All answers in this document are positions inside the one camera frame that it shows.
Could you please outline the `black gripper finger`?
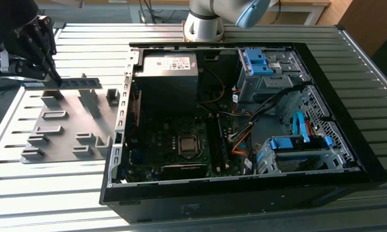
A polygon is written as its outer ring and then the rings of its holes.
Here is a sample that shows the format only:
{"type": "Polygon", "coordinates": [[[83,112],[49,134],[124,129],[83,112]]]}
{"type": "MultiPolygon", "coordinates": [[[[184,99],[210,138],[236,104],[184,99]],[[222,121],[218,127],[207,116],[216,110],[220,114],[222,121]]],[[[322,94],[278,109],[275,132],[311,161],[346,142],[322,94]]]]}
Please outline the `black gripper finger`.
{"type": "Polygon", "coordinates": [[[33,79],[44,80],[51,55],[51,45],[45,38],[44,28],[40,24],[28,24],[15,31],[16,34],[16,51],[15,54],[24,61],[24,66],[29,71],[29,76],[33,79]]]}
{"type": "Polygon", "coordinates": [[[59,88],[61,85],[61,77],[56,71],[53,55],[56,55],[56,42],[52,29],[52,20],[48,16],[37,16],[37,27],[41,35],[39,36],[39,47],[45,58],[41,67],[45,71],[45,79],[39,83],[36,88],[59,88]]]}

